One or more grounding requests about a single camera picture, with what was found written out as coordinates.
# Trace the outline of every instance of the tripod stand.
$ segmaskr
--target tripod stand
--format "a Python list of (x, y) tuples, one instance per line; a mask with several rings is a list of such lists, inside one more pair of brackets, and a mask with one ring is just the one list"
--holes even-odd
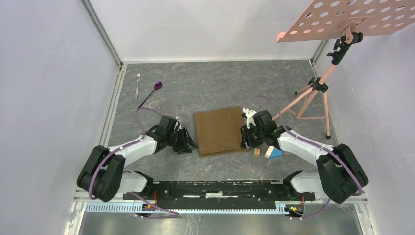
[[(296, 91), (295, 94), (300, 94), (300, 96), (295, 99), (293, 102), (291, 102), (289, 105), (287, 105), (283, 110), (280, 111), (279, 114), (283, 114), (286, 111), (291, 112), (296, 116), (296, 119), (299, 120), (310, 120), (310, 119), (325, 119), (325, 125), (326, 125), (326, 138), (330, 139), (330, 122), (329, 122), (329, 115), (328, 115), (328, 100), (327, 100), (327, 90), (328, 86), (326, 85), (326, 80), (329, 78), (331, 73), (336, 68), (336, 65), (338, 65), (341, 60), (343, 59), (346, 52), (349, 50), (350, 46), (354, 43), (361, 42), (363, 40), (363, 34), (362, 33), (356, 33), (356, 32), (350, 32), (350, 27), (347, 28), (348, 33), (344, 36), (342, 36), (340, 39), (336, 40), (336, 43), (334, 44), (334, 52), (329, 53), (327, 56), (333, 57), (333, 60), (331, 61), (331, 65), (328, 67), (324, 75), (320, 78), (318, 77), (315, 79), (314, 77), (308, 82), (308, 85), (301, 88), (300, 90)], [(310, 105), (311, 101), (313, 101), (314, 97), (316, 97), (318, 92), (323, 93), (323, 100), (324, 100), (324, 116), (321, 117), (302, 117), (302, 114), (307, 109), (307, 107)], [(306, 97), (308, 94), (310, 94), (301, 109), (298, 113), (295, 113), (291, 107), (293, 107), (295, 104), (297, 104), (300, 100), (302, 100), (304, 97)], [(279, 117), (279, 114), (275, 115), (273, 117), (273, 120), (276, 120)]]

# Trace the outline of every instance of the gray marble surface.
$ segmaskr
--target gray marble surface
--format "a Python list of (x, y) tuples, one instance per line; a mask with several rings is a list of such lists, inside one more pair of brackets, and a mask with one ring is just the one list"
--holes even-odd
[[(138, 99), (135, 99), (136, 74), (141, 74)], [(254, 100), (249, 109), (268, 110), (272, 115), (296, 98), (294, 91), (304, 87), (313, 71), (308, 61), (238, 61), (130, 64), (122, 85), (121, 95), (112, 127), (109, 146), (123, 144), (137, 138), (141, 129), (135, 119), (135, 109), (147, 97), (157, 81), (163, 87), (155, 91), (145, 107), (170, 116), (179, 116), (193, 139), (196, 140), (193, 113), (231, 106), (245, 106), (257, 94), (263, 94), (277, 103), (272, 107), (264, 99)], [(302, 102), (294, 106), (298, 111)], [(160, 121), (151, 111), (139, 111), (146, 130)], [(306, 116), (324, 115), (321, 95), (311, 103)], [(284, 122), (308, 138), (335, 144), (335, 138), (325, 138), (324, 120), (296, 120), (287, 112)], [(296, 170), (316, 172), (305, 160), (284, 153), (276, 159), (264, 157), (268, 147), (263, 144), (261, 155), (253, 150), (213, 157), (199, 157), (197, 150), (191, 154), (176, 155), (166, 148), (154, 155), (141, 158), (126, 170), (140, 170), (155, 180), (225, 180), (225, 179), (282, 179)]]

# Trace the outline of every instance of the perforated sheet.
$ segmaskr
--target perforated sheet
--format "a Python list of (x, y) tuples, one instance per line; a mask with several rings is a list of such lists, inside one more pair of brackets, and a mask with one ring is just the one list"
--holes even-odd
[(357, 32), (365, 36), (387, 35), (415, 22), (415, 0), (314, 0), (277, 42), (339, 38), (340, 25), (365, 18)]

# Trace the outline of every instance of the cardboard sheet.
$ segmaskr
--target cardboard sheet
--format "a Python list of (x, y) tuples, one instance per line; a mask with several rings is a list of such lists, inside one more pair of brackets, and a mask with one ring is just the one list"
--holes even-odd
[(246, 151), (241, 148), (244, 126), (241, 107), (194, 113), (197, 144), (201, 157)]

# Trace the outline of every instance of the music stand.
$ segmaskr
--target music stand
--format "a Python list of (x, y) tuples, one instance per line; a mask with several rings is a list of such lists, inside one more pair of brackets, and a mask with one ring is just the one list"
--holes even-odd
[[(358, 43), (364, 36), (393, 34), (415, 22), (415, 0), (314, 0), (301, 14), (287, 32), (277, 36), (277, 42), (295, 42), (307, 40), (335, 39), (331, 65), (321, 78), (312, 78), (308, 85), (295, 91), (300, 94), (293, 102), (280, 111), (296, 116), (296, 119), (325, 119), (326, 138), (330, 136), (326, 80), (334, 71), (350, 46)], [(302, 117), (318, 92), (323, 92), (324, 116)], [(298, 113), (291, 107), (304, 97), (303, 106)]]

